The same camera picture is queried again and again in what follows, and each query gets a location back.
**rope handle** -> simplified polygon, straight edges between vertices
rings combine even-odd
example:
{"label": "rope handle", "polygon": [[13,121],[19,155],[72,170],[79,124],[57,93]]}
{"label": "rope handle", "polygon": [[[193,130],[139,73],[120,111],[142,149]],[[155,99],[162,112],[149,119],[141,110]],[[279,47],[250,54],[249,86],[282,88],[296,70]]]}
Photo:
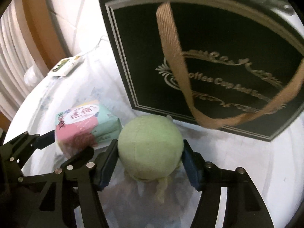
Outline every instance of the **rope handle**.
{"label": "rope handle", "polygon": [[304,59],[302,59],[295,75],[287,86],[282,89],[263,109],[257,113],[243,113],[235,117],[213,119],[194,107],[191,84],[188,77],[188,69],[182,54],[177,28],[169,2],[161,4],[156,11],[159,35],[164,56],[172,70],[172,73],[185,97],[186,103],[197,121],[205,128],[220,128],[224,125],[236,126],[244,122],[252,121],[265,113],[270,113],[286,104],[297,96],[304,81]]}

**white curtain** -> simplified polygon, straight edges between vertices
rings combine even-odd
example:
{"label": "white curtain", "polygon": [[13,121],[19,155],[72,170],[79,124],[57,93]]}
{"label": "white curtain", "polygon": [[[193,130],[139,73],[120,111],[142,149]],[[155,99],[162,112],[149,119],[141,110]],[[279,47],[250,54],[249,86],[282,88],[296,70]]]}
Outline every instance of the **white curtain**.
{"label": "white curtain", "polygon": [[0,111],[10,121],[32,90],[25,84],[24,74],[33,65],[35,62],[18,25],[13,0],[0,20]]}

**pink and teal package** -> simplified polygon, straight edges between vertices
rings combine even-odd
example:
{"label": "pink and teal package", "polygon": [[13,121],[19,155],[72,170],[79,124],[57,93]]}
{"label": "pink and teal package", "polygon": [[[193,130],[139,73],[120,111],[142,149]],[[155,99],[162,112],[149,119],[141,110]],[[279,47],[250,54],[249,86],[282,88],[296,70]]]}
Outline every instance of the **pink and teal package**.
{"label": "pink and teal package", "polygon": [[86,147],[117,139],[122,126],[98,101],[84,103],[56,115],[55,138],[67,158]]}

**white table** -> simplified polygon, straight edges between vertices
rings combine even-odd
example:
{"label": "white table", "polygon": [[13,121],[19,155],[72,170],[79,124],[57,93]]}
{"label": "white table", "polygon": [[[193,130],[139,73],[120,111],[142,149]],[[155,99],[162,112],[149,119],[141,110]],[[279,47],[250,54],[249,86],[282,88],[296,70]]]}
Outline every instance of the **white table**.
{"label": "white table", "polygon": [[[26,98],[8,130],[5,142],[28,131],[45,134],[55,128],[55,114],[98,99],[123,125],[138,115],[132,110],[108,42],[86,54],[68,77],[46,77]],[[175,121],[194,151],[218,167],[242,166],[262,195],[276,228],[285,227],[297,210],[304,184],[304,114],[271,143]],[[25,175],[53,172],[65,160],[54,143],[36,150],[23,168]],[[156,183],[136,182],[115,168],[110,185],[99,194],[110,227],[190,227],[200,193],[189,184],[183,167],[172,174],[165,204],[154,199]],[[222,191],[216,227],[225,213]],[[78,226],[82,220],[76,210]]]}

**green plush ball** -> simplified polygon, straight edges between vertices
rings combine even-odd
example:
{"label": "green plush ball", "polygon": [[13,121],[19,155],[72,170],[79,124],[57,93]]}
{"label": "green plush ball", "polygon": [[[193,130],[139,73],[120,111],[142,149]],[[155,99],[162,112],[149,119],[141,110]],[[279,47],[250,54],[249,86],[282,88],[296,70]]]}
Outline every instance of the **green plush ball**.
{"label": "green plush ball", "polygon": [[119,157],[126,171],[139,180],[170,175],[180,162],[183,138],[176,125],[158,115],[130,121],[118,138]]}

